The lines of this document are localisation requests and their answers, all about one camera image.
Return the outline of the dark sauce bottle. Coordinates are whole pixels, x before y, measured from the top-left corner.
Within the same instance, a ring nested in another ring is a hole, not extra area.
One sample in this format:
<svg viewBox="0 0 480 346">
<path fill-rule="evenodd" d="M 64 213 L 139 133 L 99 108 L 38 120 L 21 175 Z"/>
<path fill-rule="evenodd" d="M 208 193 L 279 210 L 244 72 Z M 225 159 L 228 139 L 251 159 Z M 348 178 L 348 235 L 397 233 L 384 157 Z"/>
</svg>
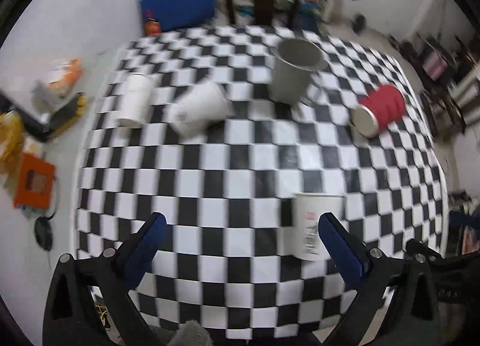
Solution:
<svg viewBox="0 0 480 346">
<path fill-rule="evenodd" d="M 150 10 L 145 11 L 145 35 L 151 37 L 157 37 L 161 33 L 160 23 L 154 18 L 153 13 Z"/>
</svg>

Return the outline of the black round lid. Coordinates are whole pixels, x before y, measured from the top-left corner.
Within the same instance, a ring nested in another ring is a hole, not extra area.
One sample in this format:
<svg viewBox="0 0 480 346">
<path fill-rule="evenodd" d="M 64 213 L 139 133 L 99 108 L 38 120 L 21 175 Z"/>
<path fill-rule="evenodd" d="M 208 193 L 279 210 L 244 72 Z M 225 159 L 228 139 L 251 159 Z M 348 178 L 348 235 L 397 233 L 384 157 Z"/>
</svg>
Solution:
<svg viewBox="0 0 480 346">
<path fill-rule="evenodd" d="M 53 246 L 53 233 L 49 220 L 48 217 L 41 216 L 37 218 L 34 223 L 36 242 L 41 249 L 47 252 L 49 252 Z"/>
</svg>

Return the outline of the grey mug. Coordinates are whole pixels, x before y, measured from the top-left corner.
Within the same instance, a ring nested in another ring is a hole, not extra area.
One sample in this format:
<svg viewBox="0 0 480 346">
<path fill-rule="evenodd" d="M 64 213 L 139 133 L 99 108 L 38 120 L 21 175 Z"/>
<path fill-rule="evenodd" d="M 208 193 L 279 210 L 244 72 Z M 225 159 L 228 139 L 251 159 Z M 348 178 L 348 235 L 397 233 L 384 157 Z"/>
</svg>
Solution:
<svg viewBox="0 0 480 346">
<path fill-rule="evenodd" d="M 307 95 L 313 76 L 325 65 L 322 49 L 313 42 L 299 38 L 279 41 L 273 50 L 270 97 L 275 102 L 296 106 Z"/>
</svg>

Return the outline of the orange box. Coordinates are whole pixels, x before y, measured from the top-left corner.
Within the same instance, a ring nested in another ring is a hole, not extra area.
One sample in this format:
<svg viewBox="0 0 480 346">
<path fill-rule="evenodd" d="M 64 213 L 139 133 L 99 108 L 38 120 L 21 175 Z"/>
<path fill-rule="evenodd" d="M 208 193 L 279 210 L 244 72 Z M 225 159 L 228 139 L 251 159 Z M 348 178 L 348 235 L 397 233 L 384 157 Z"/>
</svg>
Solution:
<svg viewBox="0 0 480 346">
<path fill-rule="evenodd" d="M 55 178 L 55 166 L 36 156 L 22 153 L 13 206 L 47 210 Z"/>
</svg>

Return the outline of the grey battery pack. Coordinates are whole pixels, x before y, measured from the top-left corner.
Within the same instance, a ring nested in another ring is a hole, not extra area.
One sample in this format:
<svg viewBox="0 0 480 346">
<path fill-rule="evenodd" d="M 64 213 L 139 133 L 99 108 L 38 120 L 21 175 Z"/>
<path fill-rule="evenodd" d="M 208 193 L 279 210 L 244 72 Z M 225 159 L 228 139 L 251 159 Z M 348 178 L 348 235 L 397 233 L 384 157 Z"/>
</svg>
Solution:
<svg viewBox="0 0 480 346">
<path fill-rule="evenodd" d="M 37 80 L 32 90 L 32 103 L 38 111 L 51 113 L 60 108 L 63 100 L 40 80 Z"/>
</svg>

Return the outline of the red ribbed paper cup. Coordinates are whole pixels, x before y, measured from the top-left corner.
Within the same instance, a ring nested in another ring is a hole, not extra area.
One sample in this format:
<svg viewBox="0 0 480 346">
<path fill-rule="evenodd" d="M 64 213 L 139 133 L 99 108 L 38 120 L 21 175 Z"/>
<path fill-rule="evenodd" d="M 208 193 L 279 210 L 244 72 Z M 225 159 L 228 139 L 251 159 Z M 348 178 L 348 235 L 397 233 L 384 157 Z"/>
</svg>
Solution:
<svg viewBox="0 0 480 346">
<path fill-rule="evenodd" d="M 400 120 L 405 112 L 403 94 L 393 85 L 379 85 L 360 100 L 351 113 L 351 123 L 362 136 L 372 138 Z"/>
</svg>

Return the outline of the lying white paper cup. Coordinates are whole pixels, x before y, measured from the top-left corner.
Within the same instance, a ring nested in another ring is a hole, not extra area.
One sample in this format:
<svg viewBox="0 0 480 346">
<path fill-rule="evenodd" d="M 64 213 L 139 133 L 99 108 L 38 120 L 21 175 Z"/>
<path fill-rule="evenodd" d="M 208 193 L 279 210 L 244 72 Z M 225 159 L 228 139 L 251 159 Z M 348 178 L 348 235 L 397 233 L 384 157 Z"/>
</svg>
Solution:
<svg viewBox="0 0 480 346">
<path fill-rule="evenodd" d="M 191 86 L 167 110 L 168 123 L 183 138 L 203 133 L 211 124 L 233 115 L 233 103 L 224 89 L 210 78 Z"/>
</svg>

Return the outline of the blue cushion pad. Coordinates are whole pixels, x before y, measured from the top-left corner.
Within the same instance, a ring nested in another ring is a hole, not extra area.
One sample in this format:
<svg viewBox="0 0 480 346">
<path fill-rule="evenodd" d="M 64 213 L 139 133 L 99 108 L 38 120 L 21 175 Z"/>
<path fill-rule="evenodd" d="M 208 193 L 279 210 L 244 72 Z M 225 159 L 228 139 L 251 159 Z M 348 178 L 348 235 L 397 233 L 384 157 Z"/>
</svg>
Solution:
<svg viewBox="0 0 480 346">
<path fill-rule="evenodd" d="M 161 33 L 201 26 L 216 16 L 215 0 L 140 0 L 140 8 L 144 24 L 150 10 Z"/>
</svg>

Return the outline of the upright white paper cup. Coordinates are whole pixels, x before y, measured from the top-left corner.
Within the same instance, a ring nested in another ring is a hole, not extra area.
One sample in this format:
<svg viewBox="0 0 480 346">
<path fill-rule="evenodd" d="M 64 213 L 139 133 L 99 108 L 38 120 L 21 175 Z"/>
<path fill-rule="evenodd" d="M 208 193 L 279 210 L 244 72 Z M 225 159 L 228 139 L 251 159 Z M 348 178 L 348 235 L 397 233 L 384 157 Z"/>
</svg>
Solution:
<svg viewBox="0 0 480 346">
<path fill-rule="evenodd" d="M 119 127 L 140 128 L 150 111 L 154 80 L 142 73 L 131 73 L 124 84 L 116 122 Z"/>
</svg>

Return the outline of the side wooden chair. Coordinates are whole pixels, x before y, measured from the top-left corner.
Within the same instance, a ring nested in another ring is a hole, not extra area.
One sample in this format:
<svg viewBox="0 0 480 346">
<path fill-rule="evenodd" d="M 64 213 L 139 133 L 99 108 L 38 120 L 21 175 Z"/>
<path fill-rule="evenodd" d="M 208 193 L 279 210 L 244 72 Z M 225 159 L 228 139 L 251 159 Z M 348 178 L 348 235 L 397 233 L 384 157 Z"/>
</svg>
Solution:
<svg viewBox="0 0 480 346">
<path fill-rule="evenodd" d="M 457 102 L 446 87 L 422 90 L 420 100 L 433 139 L 448 141 L 479 123 L 479 82 L 473 83 L 473 90 L 464 102 Z"/>
</svg>

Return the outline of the yellow plastic bag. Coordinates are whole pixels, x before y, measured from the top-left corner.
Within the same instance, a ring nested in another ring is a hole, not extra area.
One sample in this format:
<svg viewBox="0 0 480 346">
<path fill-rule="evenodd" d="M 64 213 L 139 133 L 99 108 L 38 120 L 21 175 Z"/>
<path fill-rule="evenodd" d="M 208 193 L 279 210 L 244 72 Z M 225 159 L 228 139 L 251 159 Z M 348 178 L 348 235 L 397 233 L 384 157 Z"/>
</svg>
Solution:
<svg viewBox="0 0 480 346">
<path fill-rule="evenodd" d="M 24 144 L 24 125 L 15 111 L 1 114 L 1 173 L 14 175 Z"/>
</svg>

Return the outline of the orange snack bag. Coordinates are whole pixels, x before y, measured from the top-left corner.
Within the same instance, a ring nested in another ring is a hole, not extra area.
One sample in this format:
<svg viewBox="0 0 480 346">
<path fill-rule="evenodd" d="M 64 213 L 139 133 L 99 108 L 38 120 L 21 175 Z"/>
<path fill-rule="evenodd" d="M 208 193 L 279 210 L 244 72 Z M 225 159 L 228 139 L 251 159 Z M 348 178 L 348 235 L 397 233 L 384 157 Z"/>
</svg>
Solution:
<svg viewBox="0 0 480 346">
<path fill-rule="evenodd" d="M 53 62 L 46 78 L 46 89 L 59 98 L 65 98 L 83 74 L 80 58 L 63 58 Z"/>
</svg>

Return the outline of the checkered tablecloth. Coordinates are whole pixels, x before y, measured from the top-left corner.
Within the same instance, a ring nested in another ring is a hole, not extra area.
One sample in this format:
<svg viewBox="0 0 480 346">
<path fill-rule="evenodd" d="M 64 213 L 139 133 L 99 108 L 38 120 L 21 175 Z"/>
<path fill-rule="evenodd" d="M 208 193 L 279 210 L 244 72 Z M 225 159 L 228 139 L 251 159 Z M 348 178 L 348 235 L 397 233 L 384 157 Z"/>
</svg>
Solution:
<svg viewBox="0 0 480 346">
<path fill-rule="evenodd" d="M 343 226 L 400 258 L 410 239 L 439 249 L 447 189 L 414 91 L 390 55 L 306 32 L 326 56 L 300 116 L 274 102 L 272 50 L 286 28 L 192 28 L 128 44 L 95 105 L 80 160 L 76 254 L 119 246 L 153 212 L 168 221 L 151 269 L 132 293 L 151 324 L 195 320 L 218 336 L 287 337 L 336 322 L 354 298 L 327 258 L 292 252 L 298 193 L 344 197 Z M 151 76 L 146 123 L 116 122 L 131 73 Z M 179 136 L 168 107 L 210 78 L 233 115 Z M 404 116 L 372 138 L 351 113 L 393 85 Z"/>
</svg>

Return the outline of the white bird-print paper cup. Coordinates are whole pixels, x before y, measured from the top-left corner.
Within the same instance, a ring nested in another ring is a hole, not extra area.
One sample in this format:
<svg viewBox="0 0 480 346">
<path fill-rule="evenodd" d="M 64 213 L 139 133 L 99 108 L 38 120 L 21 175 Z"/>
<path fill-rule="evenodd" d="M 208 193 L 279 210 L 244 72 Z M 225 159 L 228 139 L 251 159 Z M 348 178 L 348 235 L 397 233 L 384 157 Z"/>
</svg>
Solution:
<svg viewBox="0 0 480 346">
<path fill-rule="evenodd" d="M 323 193 L 298 193 L 293 203 L 294 232 L 293 255 L 302 261 L 320 261 L 327 251 L 320 241 L 318 222 L 320 216 L 332 213 L 341 216 L 344 197 Z"/>
</svg>

